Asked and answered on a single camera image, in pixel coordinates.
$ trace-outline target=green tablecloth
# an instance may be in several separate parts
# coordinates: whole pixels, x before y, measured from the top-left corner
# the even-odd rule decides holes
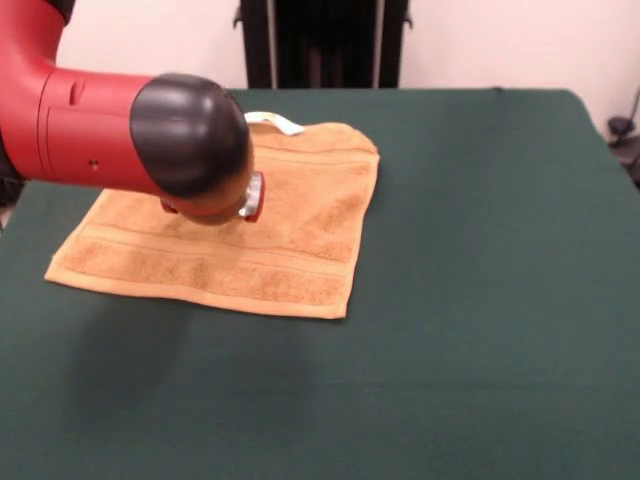
[[[97,192],[0,239],[0,478],[640,478],[640,198],[566,92],[241,92],[381,153],[349,318],[42,280]]]

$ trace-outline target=white tag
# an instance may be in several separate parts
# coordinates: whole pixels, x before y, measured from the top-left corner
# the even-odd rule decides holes
[[[293,123],[291,120],[287,120],[281,115],[277,113],[271,112],[249,112],[244,114],[244,118],[247,123],[262,123],[269,122],[280,130],[285,135],[297,135],[299,133],[304,132],[304,127],[302,125],[298,125],[297,123]]]

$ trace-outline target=white wall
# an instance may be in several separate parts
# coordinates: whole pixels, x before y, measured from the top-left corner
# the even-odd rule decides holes
[[[156,75],[167,71],[247,86],[240,0],[76,0],[58,64]]]
[[[640,85],[640,0],[411,0],[402,87],[563,87],[599,131]]]
[[[59,62],[246,87],[239,1],[77,0]],[[640,0],[412,0],[411,12],[402,87],[570,88],[604,132],[640,84]]]

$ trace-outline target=cable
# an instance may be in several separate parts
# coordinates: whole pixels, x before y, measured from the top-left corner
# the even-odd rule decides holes
[[[629,121],[633,121],[633,119],[636,116],[636,113],[638,113],[638,104],[640,103],[640,87],[638,87],[638,90],[636,91],[636,98],[633,101],[633,108],[631,109],[631,115],[629,115]]]

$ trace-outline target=orange towel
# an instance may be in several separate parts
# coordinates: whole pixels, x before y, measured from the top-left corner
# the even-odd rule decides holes
[[[250,128],[267,179],[258,223],[205,227],[165,213],[156,197],[104,190],[45,279],[257,314],[345,317],[377,178],[375,145],[339,123],[294,136],[272,124]]]

